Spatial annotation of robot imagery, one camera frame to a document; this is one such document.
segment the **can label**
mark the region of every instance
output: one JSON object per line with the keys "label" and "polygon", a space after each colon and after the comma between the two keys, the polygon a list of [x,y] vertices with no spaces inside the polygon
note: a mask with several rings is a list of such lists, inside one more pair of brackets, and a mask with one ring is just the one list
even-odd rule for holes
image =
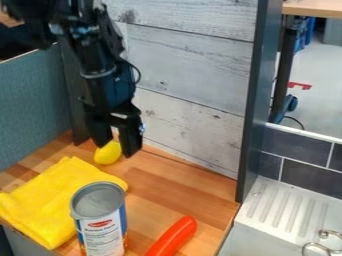
{"label": "can label", "polygon": [[77,237],[87,256],[122,256],[126,244],[126,212],[122,205],[98,219],[76,220]]}

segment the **white can label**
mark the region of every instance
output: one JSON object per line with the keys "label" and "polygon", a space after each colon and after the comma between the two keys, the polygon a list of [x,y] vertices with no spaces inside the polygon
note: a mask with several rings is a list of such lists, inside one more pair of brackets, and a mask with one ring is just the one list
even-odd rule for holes
{"label": "white can label", "polygon": [[81,220],[87,256],[122,256],[124,245],[119,211],[105,218]]}

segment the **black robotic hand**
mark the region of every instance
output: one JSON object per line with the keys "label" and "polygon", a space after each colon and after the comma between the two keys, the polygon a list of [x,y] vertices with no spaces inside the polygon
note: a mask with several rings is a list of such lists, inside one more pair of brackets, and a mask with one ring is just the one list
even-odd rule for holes
{"label": "black robotic hand", "polygon": [[[42,47],[52,44],[51,34],[64,36],[81,64],[87,94],[80,97],[90,136],[98,148],[119,130],[122,152],[132,156],[142,147],[144,131],[140,110],[132,104],[140,72],[120,57],[122,37],[113,28],[100,0],[0,0],[11,17],[39,26]],[[134,80],[133,69],[139,78]]]}

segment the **floor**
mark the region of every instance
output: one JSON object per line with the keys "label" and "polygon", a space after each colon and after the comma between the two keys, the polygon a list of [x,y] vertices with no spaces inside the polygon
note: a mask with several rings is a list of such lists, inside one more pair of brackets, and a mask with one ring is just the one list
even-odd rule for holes
{"label": "floor", "polygon": [[[323,44],[315,36],[294,58],[291,82],[310,84],[310,90],[289,88],[299,98],[298,108],[287,115],[298,119],[307,131],[342,138],[342,47]],[[290,119],[282,125],[300,128]]]}
{"label": "floor", "polygon": [[[10,192],[25,184],[64,156],[76,156],[128,183],[126,255],[144,255],[184,215],[196,219],[198,230],[177,255],[215,254],[239,207],[235,203],[235,180],[151,147],[144,147],[133,157],[110,166],[96,165],[94,150],[90,140],[74,146],[71,134],[65,133],[0,173],[0,192]],[[80,255],[77,239],[57,248],[55,254]]]}

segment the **orange object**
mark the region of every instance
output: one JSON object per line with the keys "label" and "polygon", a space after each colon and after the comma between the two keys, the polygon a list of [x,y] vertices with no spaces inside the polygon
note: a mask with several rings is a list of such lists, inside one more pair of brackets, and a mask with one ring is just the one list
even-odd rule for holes
{"label": "orange object", "polygon": [[196,232],[197,223],[193,217],[185,216],[173,224],[152,247],[145,256],[172,256]]}

